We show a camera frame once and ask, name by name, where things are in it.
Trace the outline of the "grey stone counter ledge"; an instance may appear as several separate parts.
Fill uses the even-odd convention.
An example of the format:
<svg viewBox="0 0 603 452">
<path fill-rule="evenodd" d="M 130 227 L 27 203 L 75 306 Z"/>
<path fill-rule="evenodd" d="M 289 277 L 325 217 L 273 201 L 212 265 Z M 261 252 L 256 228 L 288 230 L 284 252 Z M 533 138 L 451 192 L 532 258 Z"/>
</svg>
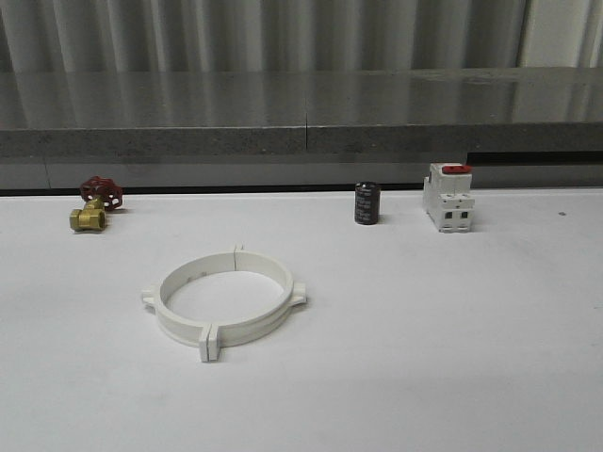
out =
<svg viewBox="0 0 603 452">
<path fill-rule="evenodd" d="M 1 187 L 599 186 L 600 69 L 3 73 Z"/>
</svg>

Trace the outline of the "black cylindrical capacitor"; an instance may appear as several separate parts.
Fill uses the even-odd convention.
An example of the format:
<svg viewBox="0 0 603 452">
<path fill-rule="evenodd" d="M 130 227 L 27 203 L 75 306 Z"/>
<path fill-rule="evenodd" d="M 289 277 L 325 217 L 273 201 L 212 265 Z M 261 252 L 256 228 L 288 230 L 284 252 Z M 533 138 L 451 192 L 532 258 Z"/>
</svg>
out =
<svg viewBox="0 0 603 452">
<path fill-rule="evenodd" d="M 373 225 L 379 221 L 381 187 L 364 181 L 355 185 L 354 221 L 361 225 Z"/>
</svg>

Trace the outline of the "brass valve with red handwheel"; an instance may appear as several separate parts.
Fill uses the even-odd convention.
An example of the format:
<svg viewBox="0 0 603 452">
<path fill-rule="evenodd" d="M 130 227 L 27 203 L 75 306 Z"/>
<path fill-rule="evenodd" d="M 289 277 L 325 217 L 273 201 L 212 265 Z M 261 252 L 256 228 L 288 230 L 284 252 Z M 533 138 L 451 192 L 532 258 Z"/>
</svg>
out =
<svg viewBox="0 0 603 452">
<path fill-rule="evenodd" d="M 102 231 L 106 213 L 122 206 L 122 188 L 112 179 L 93 176 L 79 188 L 85 205 L 70 214 L 70 227 L 76 232 Z"/>
</svg>

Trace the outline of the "white circuit breaker red switch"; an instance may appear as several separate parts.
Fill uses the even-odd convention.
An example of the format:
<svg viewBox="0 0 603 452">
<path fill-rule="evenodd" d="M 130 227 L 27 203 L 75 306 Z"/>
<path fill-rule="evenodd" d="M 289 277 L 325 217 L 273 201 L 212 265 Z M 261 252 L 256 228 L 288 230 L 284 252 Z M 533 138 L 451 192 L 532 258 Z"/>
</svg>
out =
<svg viewBox="0 0 603 452">
<path fill-rule="evenodd" d="M 475 200 L 471 196 L 472 168 L 460 163 L 431 163 L 424 178 L 423 208 L 442 233 L 471 229 Z"/>
</svg>

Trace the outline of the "white half-ring pipe clamp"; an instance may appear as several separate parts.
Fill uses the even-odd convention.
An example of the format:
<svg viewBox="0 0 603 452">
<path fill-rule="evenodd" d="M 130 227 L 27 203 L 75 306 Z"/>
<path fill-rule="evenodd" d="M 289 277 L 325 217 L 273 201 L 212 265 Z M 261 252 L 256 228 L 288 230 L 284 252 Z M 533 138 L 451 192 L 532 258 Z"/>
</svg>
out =
<svg viewBox="0 0 603 452">
<path fill-rule="evenodd" d="M 187 262 L 176 268 L 157 286 L 143 289 L 142 303 L 155 310 L 156 319 L 161 330 L 173 340 L 197 347 L 201 360 L 205 363 L 216 361 L 222 347 L 241 345 L 236 336 L 236 324 L 220 325 L 217 321 L 197 321 L 180 316 L 168 306 L 168 299 L 182 286 L 214 273 L 236 271 L 236 255 L 240 247 L 233 250 L 208 255 Z"/>
<path fill-rule="evenodd" d="M 216 361 L 222 347 L 242 345 L 278 328 L 293 306 L 306 302 L 306 286 L 294 282 L 292 273 L 279 261 L 257 252 L 234 249 L 204 257 L 208 273 L 249 271 L 273 279 L 283 289 L 267 311 L 236 320 L 212 321 L 200 335 L 199 350 L 204 363 Z"/>
</svg>

